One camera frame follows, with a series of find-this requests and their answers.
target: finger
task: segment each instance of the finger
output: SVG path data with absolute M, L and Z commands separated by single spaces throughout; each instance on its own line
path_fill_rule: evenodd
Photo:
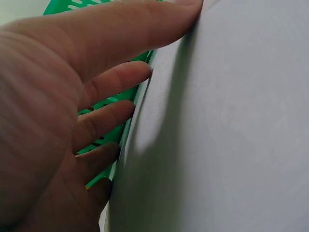
M 140 84 L 150 75 L 149 65 L 141 61 L 120 64 L 104 72 L 85 83 L 79 111 Z
M 88 192 L 101 212 L 110 199 L 112 182 L 108 178 L 101 178 L 88 190 Z
M 133 103 L 123 100 L 79 116 L 73 133 L 73 153 L 80 151 L 114 127 L 127 121 L 133 112 Z
M 201 0 L 111 2 L 21 20 L 4 27 L 34 38 L 61 56 L 85 82 L 140 53 L 182 37 Z
M 92 151 L 76 156 L 79 171 L 84 183 L 89 183 L 93 178 L 112 165 L 118 158 L 119 145 L 108 143 Z

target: skin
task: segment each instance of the skin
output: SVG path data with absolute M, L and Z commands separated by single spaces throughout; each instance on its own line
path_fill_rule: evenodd
M 0 28 L 0 227 L 99 231 L 112 185 L 85 184 L 117 160 L 119 147 L 75 154 L 128 120 L 134 105 L 77 112 L 146 80 L 146 63 L 124 62 L 182 37 L 201 6 L 113 2 Z

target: gray surface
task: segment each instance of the gray surface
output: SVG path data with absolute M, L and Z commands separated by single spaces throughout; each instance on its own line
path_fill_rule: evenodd
M 308 16 L 308 0 L 221 0 L 158 51 L 110 232 L 309 231 Z

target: white surface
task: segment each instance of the white surface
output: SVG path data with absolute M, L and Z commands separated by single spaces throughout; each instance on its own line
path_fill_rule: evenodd
M 0 25 L 23 17 L 42 15 L 49 0 L 0 0 Z
M 308 16 L 307 0 L 221 0 L 157 52 L 110 232 L 309 231 Z

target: green plastic object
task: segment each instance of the green plastic object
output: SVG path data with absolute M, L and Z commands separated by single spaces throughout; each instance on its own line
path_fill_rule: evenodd
M 51 0 L 49 5 L 47 6 L 44 14 L 45 15 L 51 15 L 51 14 L 56 14 L 64 11 L 69 11 L 69 10 L 74 10 L 77 8 L 82 8 L 86 6 L 91 6 L 91 5 L 96 5 L 100 3 L 106 3 L 110 2 L 109 0 Z M 141 60 L 145 62 L 149 62 L 150 56 L 152 54 L 152 51 L 150 52 L 145 52 L 138 57 L 132 59 L 132 61 L 135 60 Z M 113 102 L 117 102 L 119 100 L 134 100 L 134 97 L 136 95 L 138 87 L 134 87 L 132 89 L 129 89 L 123 93 L 117 94 L 113 97 L 110 97 L 106 100 L 103 100 L 92 107 L 89 107 L 88 109 L 84 109 L 81 112 L 79 112 L 79 115 L 82 114 L 87 114 L 93 110 L 97 110 L 105 105 L 111 104 Z M 82 154 L 85 152 L 88 152 L 90 150 L 95 149 L 96 147 L 103 145 L 107 142 L 120 142 L 122 134 L 124 130 L 124 125 L 120 125 L 116 128 L 114 128 L 112 131 L 107 133 L 106 135 L 102 136 L 86 148 L 82 149 L 81 151 L 78 152 L 78 154 Z M 101 174 L 99 174 L 95 179 L 93 179 L 87 186 L 90 187 L 92 186 L 97 180 L 99 180 L 102 177 L 109 177 L 111 168 L 109 167 L 108 169 L 104 170 Z

